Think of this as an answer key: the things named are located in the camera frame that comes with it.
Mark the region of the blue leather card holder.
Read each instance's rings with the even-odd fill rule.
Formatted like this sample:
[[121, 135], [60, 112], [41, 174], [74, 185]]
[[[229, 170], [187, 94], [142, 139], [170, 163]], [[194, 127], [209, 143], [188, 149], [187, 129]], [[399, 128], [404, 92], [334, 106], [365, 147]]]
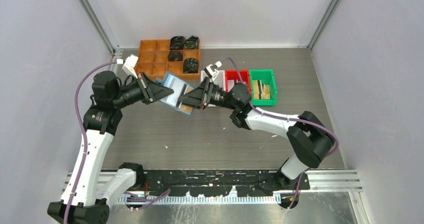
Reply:
[[180, 96], [183, 96], [194, 89], [191, 84], [177, 77], [169, 71], [165, 73], [162, 79], [157, 78], [155, 82], [173, 90], [172, 94], [160, 99], [160, 102], [172, 107], [176, 111], [183, 113], [187, 116], [191, 116], [193, 114], [193, 107], [183, 104], [181, 101], [178, 101]]

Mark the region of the white credit card black stripe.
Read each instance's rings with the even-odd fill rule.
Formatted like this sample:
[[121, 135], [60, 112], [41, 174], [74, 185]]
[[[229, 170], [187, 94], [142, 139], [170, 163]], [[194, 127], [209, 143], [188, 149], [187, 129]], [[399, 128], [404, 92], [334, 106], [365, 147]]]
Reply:
[[175, 82], [170, 88], [173, 90], [173, 93], [167, 96], [165, 102], [171, 106], [176, 106], [178, 103], [178, 98], [182, 95], [182, 91], [186, 84], [184, 82]]

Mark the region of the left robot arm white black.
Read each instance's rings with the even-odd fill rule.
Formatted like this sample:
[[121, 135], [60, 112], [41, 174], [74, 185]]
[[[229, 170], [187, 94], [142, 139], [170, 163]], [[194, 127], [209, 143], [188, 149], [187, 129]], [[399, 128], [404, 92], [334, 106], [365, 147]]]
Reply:
[[124, 192], [146, 186], [141, 164], [125, 162], [102, 187], [98, 180], [102, 165], [123, 117], [122, 109], [137, 102], [146, 105], [174, 93], [142, 73], [128, 76], [125, 83], [112, 71], [97, 73], [92, 83], [91, 106], [77, 115], [82, 138], [69, 183], [60, 201], [51, 202], [47, 214], [62, 224], [105, 224], [110, 209]]

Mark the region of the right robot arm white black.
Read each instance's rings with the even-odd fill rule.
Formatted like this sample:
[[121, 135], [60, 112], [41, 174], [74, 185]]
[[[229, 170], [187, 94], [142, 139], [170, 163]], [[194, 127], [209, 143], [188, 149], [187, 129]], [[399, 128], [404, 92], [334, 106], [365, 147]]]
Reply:
[[230, 119], [236, 127], [286, 138], [294, 154], [276, 174], [279, 186], [286, 190], [291, 189], [306, 170], [318, 168], [339, 145], [335, 134], [310, 111], [286, 115], [255, 107], [247, 86], [241, 82], [225, 91], [206, 77], [198, 87], [182, 94], [178, 101], [196, 109], [209, 105], [230, 109]]

